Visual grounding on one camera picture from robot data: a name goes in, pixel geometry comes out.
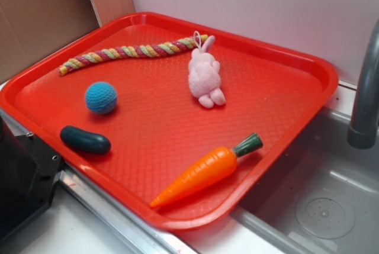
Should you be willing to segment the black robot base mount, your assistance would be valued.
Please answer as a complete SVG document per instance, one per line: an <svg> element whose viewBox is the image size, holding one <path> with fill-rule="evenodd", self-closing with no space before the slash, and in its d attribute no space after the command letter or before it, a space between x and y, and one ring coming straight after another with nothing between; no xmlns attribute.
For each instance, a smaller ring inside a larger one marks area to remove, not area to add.
<svg viewBox="0 0 379 254"><path fill-rule="evenodd" d="M39 136L16 136L1 120L1 243L50 208L62 163Z"/></svg>

